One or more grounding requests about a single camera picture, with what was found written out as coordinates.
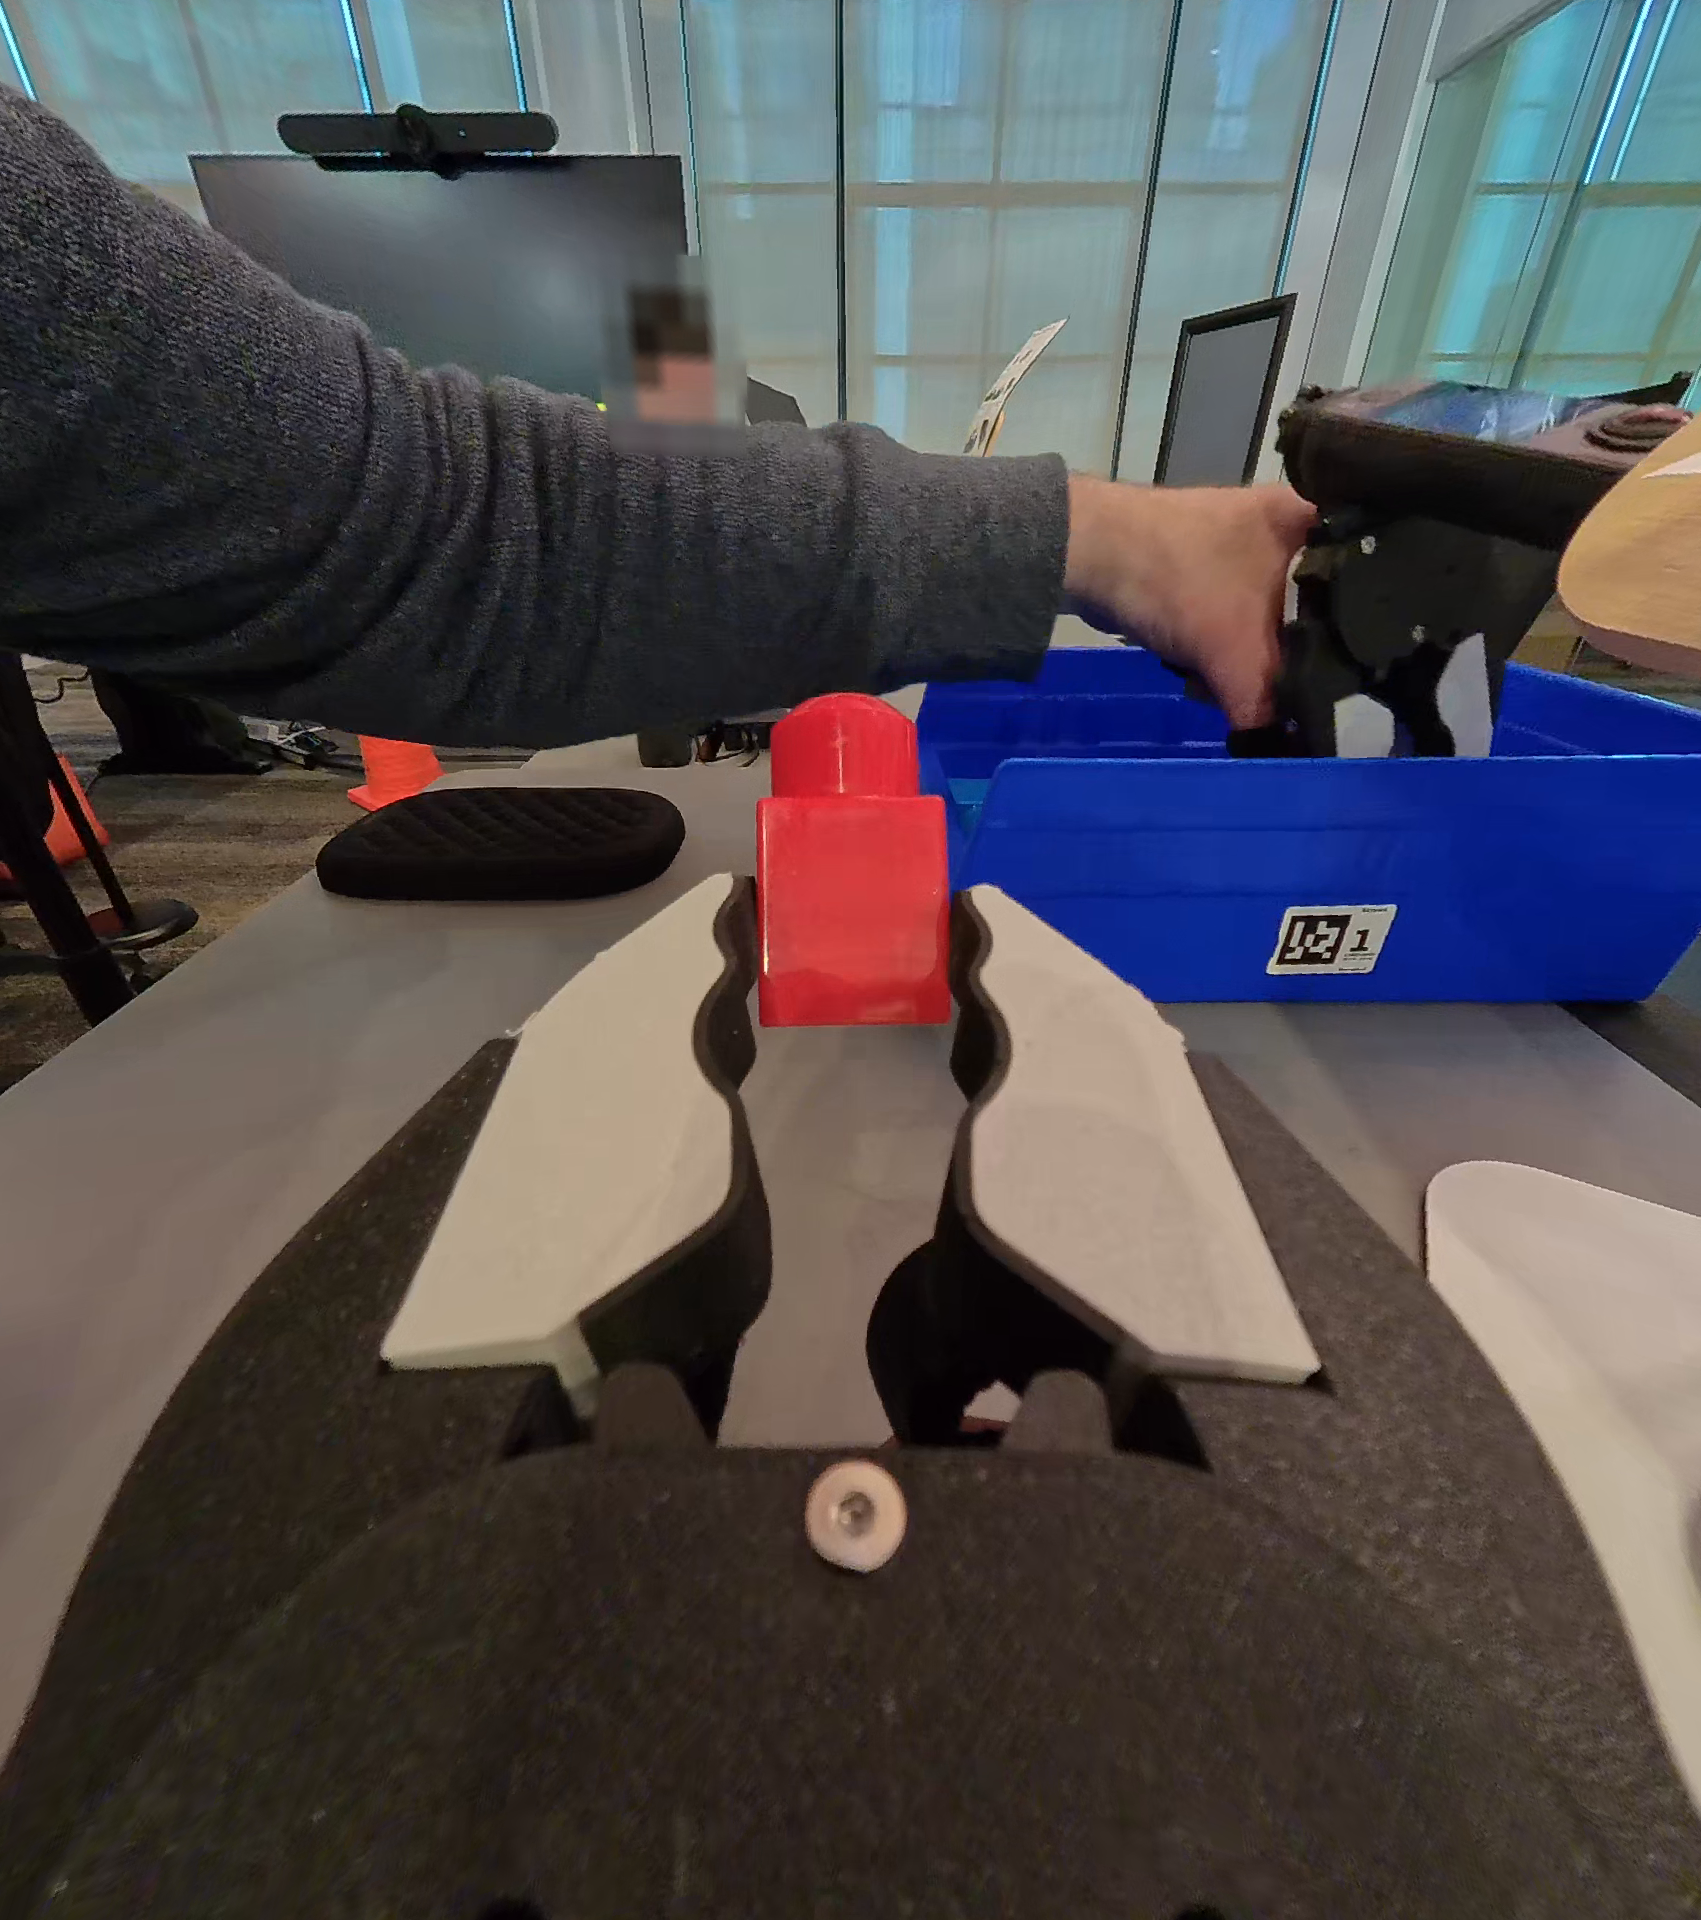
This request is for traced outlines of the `instruction board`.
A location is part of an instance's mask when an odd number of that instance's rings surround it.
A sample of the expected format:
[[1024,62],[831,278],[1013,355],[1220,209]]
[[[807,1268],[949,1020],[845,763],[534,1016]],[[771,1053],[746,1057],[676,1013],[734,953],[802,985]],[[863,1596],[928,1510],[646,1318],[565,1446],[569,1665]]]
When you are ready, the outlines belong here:
[[1701,413],[1582,520],[1559,598],[1609,659],[1701,684]]

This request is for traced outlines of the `small monitor on stand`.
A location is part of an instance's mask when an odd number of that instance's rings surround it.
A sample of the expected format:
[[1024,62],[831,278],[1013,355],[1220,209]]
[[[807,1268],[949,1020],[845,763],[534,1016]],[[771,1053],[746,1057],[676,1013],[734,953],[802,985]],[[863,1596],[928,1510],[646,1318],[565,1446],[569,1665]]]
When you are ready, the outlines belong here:
[[1253,485],[1294,317],[1294,295],[1183,323],[1158,439],[1158,489]]

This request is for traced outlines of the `red toy building block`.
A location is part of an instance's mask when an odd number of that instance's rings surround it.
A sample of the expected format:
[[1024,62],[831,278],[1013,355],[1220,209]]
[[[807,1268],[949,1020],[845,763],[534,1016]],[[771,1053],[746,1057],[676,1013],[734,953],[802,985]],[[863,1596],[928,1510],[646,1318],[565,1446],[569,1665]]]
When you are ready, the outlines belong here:
[[756,885],[767,1030],[950,1019],[949,829],[901,711],[834,693],[772,727]]

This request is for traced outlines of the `large dark display screen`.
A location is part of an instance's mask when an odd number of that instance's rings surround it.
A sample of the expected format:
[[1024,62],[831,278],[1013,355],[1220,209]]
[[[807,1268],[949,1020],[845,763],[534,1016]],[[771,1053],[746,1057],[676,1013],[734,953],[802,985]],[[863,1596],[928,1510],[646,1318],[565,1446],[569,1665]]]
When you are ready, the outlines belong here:
[[631,295],[674,284],[688,254],[676,157],[524,157],[444,179],[201,155],[189,173],[214,233],[414,369],[593,402],[628,385]]

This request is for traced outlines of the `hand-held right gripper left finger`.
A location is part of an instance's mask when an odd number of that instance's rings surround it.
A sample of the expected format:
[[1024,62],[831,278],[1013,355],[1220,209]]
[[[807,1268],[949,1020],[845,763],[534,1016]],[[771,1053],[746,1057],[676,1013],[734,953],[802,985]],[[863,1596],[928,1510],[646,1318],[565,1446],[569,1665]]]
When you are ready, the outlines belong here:
[[756,943],[756,886],[703,881],[519,1029],[383,1333],[389,1371],[544,1367],[593,1416],[614,1371],[650,1365],[725,1414],[772,1267],[741,1101]]

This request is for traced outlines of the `black webcam bar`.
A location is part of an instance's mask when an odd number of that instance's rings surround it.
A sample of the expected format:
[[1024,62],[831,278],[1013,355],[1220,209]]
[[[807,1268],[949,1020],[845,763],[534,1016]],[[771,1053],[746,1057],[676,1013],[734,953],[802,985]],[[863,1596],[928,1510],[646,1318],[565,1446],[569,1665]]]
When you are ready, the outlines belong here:
[[387,168],[445,179],[492,163],[555,152],[557,123],[543,110],[284,112],[276,133],[286,152],[327,170]]

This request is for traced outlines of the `person's left hand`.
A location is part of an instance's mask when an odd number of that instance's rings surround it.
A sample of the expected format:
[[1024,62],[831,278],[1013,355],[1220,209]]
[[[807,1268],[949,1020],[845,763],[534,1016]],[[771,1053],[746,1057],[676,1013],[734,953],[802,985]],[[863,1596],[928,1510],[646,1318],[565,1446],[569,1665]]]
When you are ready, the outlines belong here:
[[1064,615],[1198,680],[1237,731],[1275,717],[1281,630],[1317,524],[1293,489],[1068,480]]

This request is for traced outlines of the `white document stand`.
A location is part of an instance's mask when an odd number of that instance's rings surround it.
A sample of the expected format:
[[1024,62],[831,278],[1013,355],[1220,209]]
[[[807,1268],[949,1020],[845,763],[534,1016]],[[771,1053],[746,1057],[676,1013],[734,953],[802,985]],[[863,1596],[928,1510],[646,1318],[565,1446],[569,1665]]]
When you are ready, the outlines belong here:
[[1429,1185],[1424,1250],[1578,1515],[1701,1812],[1701,1217],[1466,1163]]

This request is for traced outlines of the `blue plastic bin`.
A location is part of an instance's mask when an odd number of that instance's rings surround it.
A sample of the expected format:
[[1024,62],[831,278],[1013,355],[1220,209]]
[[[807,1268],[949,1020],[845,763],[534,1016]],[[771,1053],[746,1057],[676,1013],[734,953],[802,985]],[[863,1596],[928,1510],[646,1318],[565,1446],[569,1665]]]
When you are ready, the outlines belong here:
[[933,684],[953,891],[1154,1003],[1637,1003],[1701,937],[1701,712],[1529,666],[1490,757],[1238,760],[1133,649]]

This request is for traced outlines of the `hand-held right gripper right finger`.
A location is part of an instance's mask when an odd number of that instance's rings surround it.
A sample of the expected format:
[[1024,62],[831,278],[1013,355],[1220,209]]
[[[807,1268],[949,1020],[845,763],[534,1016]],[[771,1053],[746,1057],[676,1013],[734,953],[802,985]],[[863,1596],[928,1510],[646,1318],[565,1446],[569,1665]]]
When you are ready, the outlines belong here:
[[953,903],[964,1096],[933,1257],[934,1393],[1043,1372],[1305,1387],[1322,1361],[1151,999],[995,885]]

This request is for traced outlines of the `orange traffic cone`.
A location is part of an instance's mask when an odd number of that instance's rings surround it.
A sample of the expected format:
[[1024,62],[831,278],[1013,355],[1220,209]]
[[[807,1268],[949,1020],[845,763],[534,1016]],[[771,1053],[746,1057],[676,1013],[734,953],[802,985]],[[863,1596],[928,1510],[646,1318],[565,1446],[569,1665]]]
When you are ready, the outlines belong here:
[[346,800],[362,813],[380,813],[423,794],[440,776],[435,752],[419,742],[356,736],[360,779],[347,789]]
[[[50,818],[43,848],[58,871],[67,871],[91,853],[110,848],[108,829],[94,815],[87,792],[82,789],[67,757],[54,750],[55,779],[48,783]],[[22,898],[19,883],[0,863],[0,901]]]

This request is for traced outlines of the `black ribbed wrist rest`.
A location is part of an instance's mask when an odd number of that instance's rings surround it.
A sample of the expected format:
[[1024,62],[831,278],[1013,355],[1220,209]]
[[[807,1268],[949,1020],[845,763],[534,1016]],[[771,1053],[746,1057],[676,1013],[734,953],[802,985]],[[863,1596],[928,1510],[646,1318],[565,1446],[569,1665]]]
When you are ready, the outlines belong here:
[[686,841],[666,799],[623,786],[444,786],[331,837],[317,886],[373,903],[582,903],[633,895]]

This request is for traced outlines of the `grey desk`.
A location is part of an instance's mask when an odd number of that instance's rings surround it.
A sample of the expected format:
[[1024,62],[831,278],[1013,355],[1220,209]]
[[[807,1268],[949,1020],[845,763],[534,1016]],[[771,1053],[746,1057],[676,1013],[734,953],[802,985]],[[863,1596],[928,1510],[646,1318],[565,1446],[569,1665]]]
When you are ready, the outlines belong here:
[[[550,911],[353,904],[299,879],[0,1096],[0,1765],[117,1485],[227,1310],[479,1045],[645,908],[750,865],[767,765],[646,771],[614,739],[451,783],[650,789],[686,847],[643,895]],[[1472,1161],[1701,1218],[1701,1092],[1577,1013],[1162,1016],[1413,1258],[1429,1181]]]

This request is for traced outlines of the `person's left forearm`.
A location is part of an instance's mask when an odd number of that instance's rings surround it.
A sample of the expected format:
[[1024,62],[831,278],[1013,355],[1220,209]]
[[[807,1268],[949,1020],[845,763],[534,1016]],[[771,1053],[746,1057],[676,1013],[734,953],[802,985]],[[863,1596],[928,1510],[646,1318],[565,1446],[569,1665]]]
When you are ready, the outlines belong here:
[[639,440],[417,370],[0,87],[0,649],[243,715],[552,750],[1032,674],[1061,458]]

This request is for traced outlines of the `tilted document stand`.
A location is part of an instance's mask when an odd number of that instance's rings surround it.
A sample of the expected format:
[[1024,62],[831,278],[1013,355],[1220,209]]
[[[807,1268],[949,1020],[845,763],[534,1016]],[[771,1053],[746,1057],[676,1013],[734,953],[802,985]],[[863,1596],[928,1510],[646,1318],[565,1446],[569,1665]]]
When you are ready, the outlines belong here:
[[1067,327],[1067,319],[1059,319],[1047,327],[1032,330],[1019,350],[1010,356],[1004,369],[995,377],[982,395],[976,413],[973,414],[961,453],[967,458],[986,458],[998,436],[1003,433],[1003,422],[1006,409],[1031,373],[1031,369],[1041,360],[1041,356],[1053,347],[1054,339]]

